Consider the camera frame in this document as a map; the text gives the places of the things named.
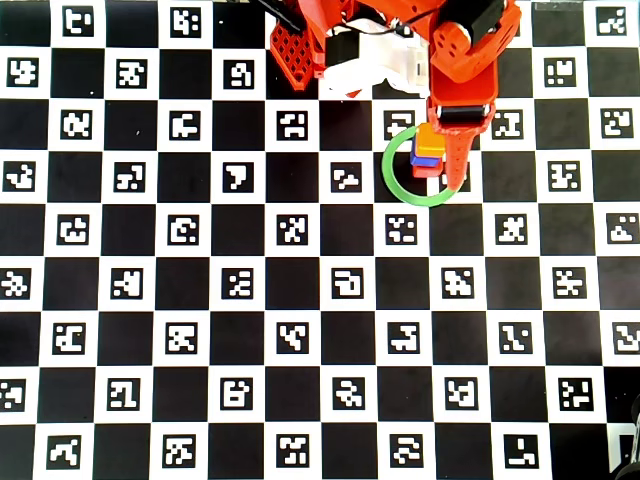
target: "red mesh part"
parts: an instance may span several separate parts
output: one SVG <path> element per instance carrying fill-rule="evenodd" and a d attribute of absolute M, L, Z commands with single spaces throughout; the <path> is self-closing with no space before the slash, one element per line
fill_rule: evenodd
<path fill-rule="evenodd" d="M 271 34 L 271 53 L 294 90 L 307 88 L 313 77 L 308 31 L 305 30 L 303 35 L 292 34 L 278 22 Z"/>

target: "black and white pattern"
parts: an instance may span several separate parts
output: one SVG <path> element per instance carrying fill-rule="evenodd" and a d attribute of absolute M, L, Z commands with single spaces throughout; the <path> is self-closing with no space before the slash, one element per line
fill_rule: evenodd
<path fill-rule="evenodd" d="M 0 477 L 607 478 L 638 393 L 638 3 L 518 0 L 435 209 L 380 173 L 426 100 L 294 92 L 254 3 L 0 2 Z M 401 185 L 445 187 L 410 148 Z"/>

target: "checkerboard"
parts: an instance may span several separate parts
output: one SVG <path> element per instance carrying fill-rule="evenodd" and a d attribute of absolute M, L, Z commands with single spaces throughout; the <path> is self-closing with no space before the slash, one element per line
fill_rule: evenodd
<path fill-rule="evenodd" d="M 0 479 L 607 478 L 640 393 L 638 4 L 519 5 L 429 210 L 380 174 L 425 100 L 292 91 L 253 4 L 0 2 Z M 405 188 L 442 189 L 408 148 Z"/>

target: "green ring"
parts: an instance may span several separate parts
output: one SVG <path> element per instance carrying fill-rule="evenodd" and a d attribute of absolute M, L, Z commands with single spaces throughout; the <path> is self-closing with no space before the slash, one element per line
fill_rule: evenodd
<path fill-rule="evenodd" d="M 387 188 L 398 200 L 416 207 L 437 207 L 453 197 L 456 191 L 446 188 L 440 193 L 430 197 L 415 195 L 400 185 L 393 171 L 393 159 L 395 158 L 396 151 L 400 148 L 400 145 L 413 138 L 416 135 L 416 131 L 416 127 L 409 127 L 391 139 L 382 156 L 382 178 Z"/>

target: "white square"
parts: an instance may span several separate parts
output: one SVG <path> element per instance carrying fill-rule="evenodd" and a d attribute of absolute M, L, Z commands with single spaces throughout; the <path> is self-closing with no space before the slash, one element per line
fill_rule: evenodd
<path fill-rule="evenodd" d="M 223 298 L 222 288 L 225 268 L 251 271 L 252 298 L 230 296 Z M 212 257 L 209 309 L 216 312 L 262 312 L 265 309 L 265 261 L 264 257 Z"/>
<path fill-rule="evenodd" d="M 402 435 L 403 451 L 392 449 L 391 435 Z M 417 440 L 422 450 L 422 467 L 392 467 L 391 457 L 397 455 L 407 462 L 410 454 L 417 453 L 411 439 Z M 436 478 L 435 426 L 433 422 L 380 422 L 378 423 L 378 479 L 423 480 Z"/>
<path fill-rule="evenodd" d="M 172 13 L 174 9 L 179 17 L 172 18 L 172 15 L 175 15 Z M 172 37 L 174 25 L 179 29 Z M 158 4 L 158 29 L 161 49 L 210 50 L 213 45 L 213 4 L 184 0 L 163 1 Z M 199 37 L 190 37 L 190 35 L 198 35 L 198 32 Z"/>
<path fill-rule="evenodd" d="M 158 199 L 158 152 L 102 154 L 102 203 L 152 205 Z"/>
<path fill-rule="evenodd" d="M 602 310 L 600 341 L 606 367 L 636 367 L 640 362 L 640 312 Z"/>
<path fill-rule="evenodd" d="M 93 15 L 74 12 L 73 7 L 93 8 Z M 101 0 L 65 0 L 51 4 L 51 46 L 54 48 L 105 48 L 107 16 Z M 93 35 L 79 35 L 93 27 Z"/>
<path fill-rule="evenodd" d="M 63 129 L 69 138 L 63 136 Z M 49 150 L 102 152 L 104 150 L 104 100 L 50 99 Z"/>
<path fill-rule="evenodd" d="M 588 98 L 589 70 L 587 47 L 535 47 L 532 49 L 533 96 L 535 98 Z M 545 81 L 545 59 L 555 59 L 547 65 L 550 76 L 575 76 L 576 86 L 565 86 L 568 79 Z"/>
<path fill-rule="evenodd" d="M 595 202 L 593 216 L 599 257 L 640 256 L 640 243 L 628 243 L 634 241 L 634 234 L 638 238 L 640 202 Z M 607 225 L 607 216 L 620 221 L 613 230 Z"/>
<path fill-rule="evenodd" d="M 264 221 L 265 256 L 320 256 L 319 204 L 267 203 Z"/>
<path fill-rule="evenodd" d="M 28 270 L 31 281 L 20 270 Z M 13 287 L 4 282 L 13 282 Z M 41 311 L 43 286 L 44 257 L 0 257 L 0 287 L 13 290 L 10 297 L 0 300 L 0 312 Z"/>
<path fill-rule="evenodd" d="M 264 398 L 265 398 L 265 369 L 263 366 L 215 366 L 209 368 L 209 422 L 210 423 L 257 423 L 264 422 Z M 247 394 L 244 397 L 244 406 L 248 407 L 247 399 L 252 398 L 252 408 L 250 410 L 222 409 L 225 400 L 225 389 L 242 387 L 240 379 L 251 379 L 250 385 L 244 385 Z M 243 399 L 227 392 L 226 401 L 233 402 L 231 405 L 240 406 Z"/>
<path fill-rule="evenodd" d="M 385 113 L 389 117 L 385 125 Z M 409 127 L 427 121 L 427 106 L 424 99 L 376 100 L 373 102 L 373 151 L 384 152 L 389 141 Z M 404 142 L 398 152 L 410 152 L 411 142 Z"/>
<path fill-rule="evenodd" d="M 37 59 L 37 67 L 28 59 Z M 15 86 L 9 86 L 9 79 Z M 30 86 L 38 81 L 38 86 Z M 0 98 L 43 98 L 51 95 L 51 49 L 0 47 Z"/>
<path fill-rule="evenodd" d="M 158 151 L 211 152 L 212 108 L 211 100 L 158 101 Z M 178 112 L 174 113 L 175 118 L 172 118 L 171 112 Z M 199 139 L 195 139 L 195 136 L 193 140 L 188 139 L 189 136 L 196 133 L 200 135 Z"/>
<path fill-rule="evenodd" d="M 490 423 L 491 394 L 489 391 L 489 367 L 479 365 L 434 365 L 433 372 L 433 419 L 438 423 Z M 469 386 L 466 379 L 475 379 L 472 387 L 464 395 L 461 389 L 450 385 L 451 380 L 464 379 L 462 384 Z M 473 402 L 475 409 L 447 410 L 446 400 L 454 401 L 459 395 L 461 402 Z"/>
<path fill-rule="evenodd" d="M 546 353 L 542 311 L 488 310 L 487 348 L 491 366 L 543 367 Z"/>
<path fill-rule="evenodd" d="M 620 451 L 620 437 L 623 435 L 634 436 L 636 426 L 632 423 L 607 423 L 607 439 L 609 444 L 609 473 L 613 472 L 618 466 L 627 459 L 622 458 Z"/>
<path fill-rule="evenodd" d="M 0 203 L 47 203 L 49 152 L 0 150 L 0 168 Z"/>
<path fill-rule="evenodd" d="M 278 140 L 279 128 L 282 130 L 282 140 Z M 265 151 L 316 153 L 319 150 L 320 105 L 317 100 L 265 102 Z"/>
<path fill-rule="evenodd" d="M 0 425 L 35 425 L 38 423 L 38 388 L 40 386 L 40 369 L 38 367 L 0 367 L 2 380 L 24 380 L 24 389 L 12 392 L 11 403 L 23 404 L 23 412 L 0 411 Z M 9 399 L 1 398 L 0 402 Z"/>
<path fill-rule="evenodd" d="M 33 478 L 38 480 L 84 480 L 93 476 L 93 423 L 39 423 L 36 425 L 33 451 Z M 47 470 L 49 437 L 79 436 L 80 458 L 73 455 L 72 460 L 80 468 Z"/>
<path fill-rule="evenodd" d="M 213 100 L 259 100 L 266 98 L 266 63 L 264 50 L 217 48 L 213 50 Z M 225 76 L 229 77 L 225 89 Z"/>
<path fill-rule="evenodd" d="M 278 438 L 283 441 L 283 449 L 290 449 L 289 457 L 292 461 L 306 463 L 307 467 L 294 468 L 278 467 L 277 458 L 280 453 Z M 304 448 L 301 440 L 307 440 L 308 457 L 295 457 L 291 448 L 291 441 L 297 448 Z M 267 422 L 264 424 L 264 478 L 265 480 L 321 480 L 322 479 L 322 425 L 319 422 Z"/>
<path fill-rule="evenodd" d="M 516 5 L 522 12 L 520 19 L 520 36 L 514 37 L 507 48 L 531 48 L 533 46 L 533 35 L 531 31 L 531 8 L 532 2 L 529 0 L 516 0 Z"/>
<path fill-rule="evenodd" d="M 615 110 L 614 116 L 605 119 L 606 110 Z M 616 125 L 627 123 L 633 126 L 633 137 L 622 138 L 624 131 Z M 589 98 L 589 131 L 592 150 L 635 150 L 640 137 L 640 98 L 638 97 L 590 97 Z"/>
<path fill-rule="evenodd" d="M 482 205 L 482 223 L 485 256 L 540 256 L 537 203 L 485 203 Z"/>
<path fill-rule="evenodd" d="M 156 205 L 158 257 L 211 255 L 211 205 L 159 203 Z"/>
<path fill-rule="evenodd" d="M 334 291 L 340 298 L 334 298 Z M 375 257 L 320 258 L 320 310 L 367 312 L 375 309 Z"/>
<path fill-rule="evenodd" d="M 333 380 L 340 380 L 334 391 Z M 364 392 L 351 379 L 364 378 Z M 364 408 L 334 409 L 336 404 Z M 323 365 L 320 367 L 320 419 L 322 422 L 376 422 L 378 420 L 378 371 L 375 365 Z"/>
<path fill-rule="evenodd" d="M 547 380 L 549 423 L 607 423 L 603 367 L 547 366 L 545 375 Z M 571 385 L 559 385 L 560 379 L 590 380 L 588 388 L 593 390 L 593 410 L 560 410 L 561 402 L 565 407 L 572 404 L 571 397 L 565 396 Z"/>
<path fill-rule="evenodd" d="M 102 205 L 49 203 L 44 231 L 44 254 L 47 257 L 99 257 Z"/>
<path fill-rule="evenodd" d="M 264 364 L 270 367 L 320 366 L 322 326 L 318 310 L 264 312 Z M 286 342 L 281 350 L 278 341 Z"/>
<path fill-rule="evenodd" d="M 525 468 L 510 466 L 505 462 L 505 435 L 535 435 L 538 440 L 538 454 L 534 457 L 522 457 L 507 459 L 510 465 L 527 465 L 529 461 L 538 464 L 538 468 Z M 552 478 L 551 473 L 551 442 L 549 438 L 549 425 L 547 423 L 492 423 L 491 424 L 491 450 L 493 453 L 493 478 L 495 480 L 538 480 L 540 478 Z"/>
<path fill-rule="evenodd" d="M 429 209 L 406 203 L 373 206 L 376 257 L 422 257 L 429 251 Z"/>
<path fill-rule="evenodd" d="M 156 48 L 107 48 L 104 78 L 106 100 L 158 100 L 160 51 Z"/>
<path fill-rule="evenodd" d="M 163 468 L 165 435 L 195 435 L 195 468 L 179 468 L 172 465 Z M 149 478 L 173 480 L 176 476 L 183 480 L 199 480 L 207 477 L 207 457 L 209 453 L 209 424 L 206 422 L 154 422 L 151 424 L 149 443 Z"/>
<path fill-rule="evenodd" d="M 377 310 L 375 315 L 376 365 L 383 367 L 433 365 L 431 312 Z M 390 328 L 402 332 L 404 338 L 390 338 Z"/>
<path fill-rule="evenodd" d="M 153 367 L 127 365 L 96 368 L 95 423 L 151 423 L 152 414 Z"/>
<path fill-rule="evenodd" d="M 483 187 L 482 187 L 482 152 L 479 150 L 471 150 L 468 157 L 469 162 L 469 191 L 456 193 L 453 197 L 447 200 L 449 205 L 460 205 L 470 203 L 482 203 L 484 199 Z M 446 181 L 446 171 L 442 172 L 443 181 Z M 440 179 L 439 178 L 427 178 L 427 195 L 435 195 L 440 192 Z"/>
<path fill-rule="evenodd" d="M 537 150 L 539 203 L 593 203 L 590 150 Z"/>
<path fill-rule="evenodd" d="M 540 257 L 540 285 L 542 288 L 542 309 L 561 311 L 587 311 L 594 312 L 600 310 L 600 296 L 598 287 L 598 259 L 587 256 L 543 256 Z M 561 268 L 571 271 L 571 268 L 585 268 L 587 298 L 579 298 L 580 288 L 584 285 L 573 284 L 570 288 L 560 285 L 560 290 L 564 293 L 569 290 L 569 295 L 562 295 L 555 298 L 553 268 Z"/>
<path fill-rule="evenodd" d="M 619 7 L 626 12 L 622 17 L 611 18 L 611 23 L 607 22 L 600 26 L 596 19 L 598 7 Z M 624 31 L 620 35 L 603 35 L 608 29 L 614 28 L 618 18 L 625 18 Z M 637 47 L 638 46 L 638 2 L 619 0 L 590 0 L 584 2 L 584 22 L 585 22 L 585 42 L 587 47 Z"/>
<path fill-rule="evenodd" d="M 458 271 L 462 275 L 447 273 Z M 445 288 L 448 288 L 447 295 L 453 295 L 452 298 L 444 295 Z M 484 257 L 429 257 L 429 290 L 432 311 L 486 310 Z"/>
<path fill-rule="evenodd" d="M 112 279 L 119 282 L 114 285 Z M 149 312 L 155 308 L 155 257 L 101 257 L 98 310 L 102 312 Z"/>
<path fill-rule="evenodd" d="M 485 152 L 532 152 L 536 149 L 536 124 L 533 98 L 498 98 L 493 123 L 504 123 L 496 129 L 500 136 L 493 137 L 493 124 L 480 135 L 480 146 Z"/>
<path fill-rule="evenodd" d="M 322 151 L 318 160 L 320 203 L 373 203 L 374 167 L 371 152 Z M 333 181 L 337 182 L 335 191 L 331 189 Z"/>
<path fill-rule="evenodd" d="M 211 152 L 211 203 L 265 203 L 266 164 L 264 152 Z"/>
<path fill-rule="evenodd" d="M 97 364 L 97 311 L 42 312 L 38 365 L 41 367 L 95 367 Z"/>
<path fill-rule="evenodd" d="M 209 312 L 157 311 L 153 321 L 155 367 L 208 367 Z"/>

